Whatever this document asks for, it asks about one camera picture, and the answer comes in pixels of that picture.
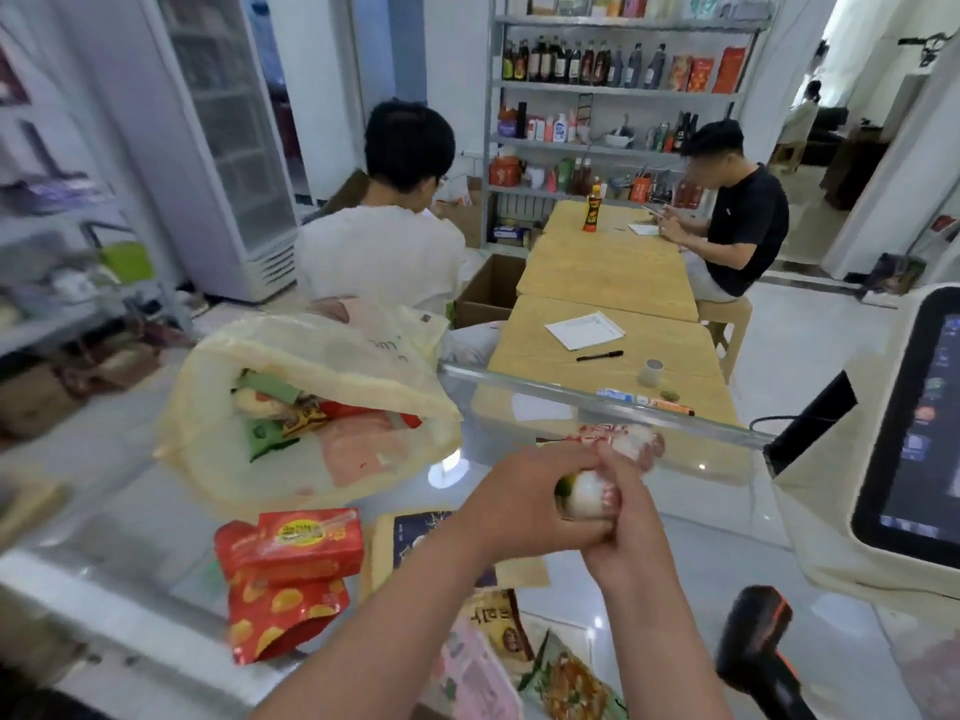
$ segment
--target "notepad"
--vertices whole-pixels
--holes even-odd
[[[652,237],[660,234],[660,228],[655,224],[628,224],[627,227],[633,231],[634,235],[641,235],[643,237]]]
[[[591,346],[599,346],[610,341],[622,339],[623,329],[603,313],[597,312],[559,323],[548,323],[546,329],[568,351],[579,351]]]

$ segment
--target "glass counter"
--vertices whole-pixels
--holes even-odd
[[[213,535],[222,521],[194,502],[170,468],[151,458],[153,425],[178,358],[183,356],[137,389],[110,397],[109,409],[94,402],[85,419],[61,425],[59,440],[83,445],[70,459],[48,448],[26,454],[24,459],[34,458],[54,477],[82,477],[72,480],[77,494],[62,515],[0,556],[0,582],[67,619],[91,645],[121,646],[173,670],[191,691],[229,708],[217,716],[242,717],[304,652],[328,640],[343,618],[301,653],[234,666],[225,642],[227,586],[213,555]],[[666,454],[646,481],[711,651],[738,593],[770,585],[795,612],[782,652],[822,716],[920,720],[924,715],[910,690],[937,688],[958,701],[958,682],[953,690],[941,688],[943,662],[924,661],[931,650],[919,645],[916,620],[910,624],[901,617],[898,624],[897,617],[883,614],[882,623],[872,606],[822,591],[804,578],[762,459],[767,435],[452,364],[440,366],[439,378],[463,415],[461,462],[452,468],[456,459],[450,459],[449,471],[437,468],[432,474],[426,468],[352,504],[365,526],[383,513],[458,507],[492,465],[537,439],[562,438],[582,424],[646,424],[666,441]],[[90,411],[98,409],[102,419]],[[581,556],[555,554],[546,564],[551,585],[519,589],[521,610],[534,621],[544,617],[580,633],[589,653],[583,659],[619,688],[606,610]],[[355,603],[358,580],[346,584]],[[926,637],[931,645],[942,642],[942,634],[930,631],[936,638]],[[737,718],[761,717],[749,698],[730,692],[729,701]],[[530,708],[528,716],[537,714]]]

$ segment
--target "refrigerator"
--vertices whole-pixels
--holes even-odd
[[[198,291],[295,281],[299,221],[241,0],[52,0]]]

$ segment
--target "cable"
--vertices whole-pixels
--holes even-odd
[[[836,424],[839,422],[839,419],[831,419],[828,416],[813,416],[812,414],[796,414],[792,416],[762,416],[760,419],[754,419],[750,422],[750,427],[748,429],[754,430],[755,424],[760,424],[761,422],[779,422],[780,420],[816,420],[817,422],[829,422],[830,424]]]

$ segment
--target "black hair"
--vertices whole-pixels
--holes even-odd
[[[365,152],[370,178],[406,195],[424,180],[439,182],[453,166],[457,144],[453,128],[439,113],[394,98],[370,114]]]
[[[810,83],[806,86],[806,95],[811,99],[820,103],[820,89],[824,87],[824,84],[819,80],[811,80]]]
[[[714,120],[683,139],[679,153],[691,159],[726,154],[743,156],[743,129],[734,119]]]

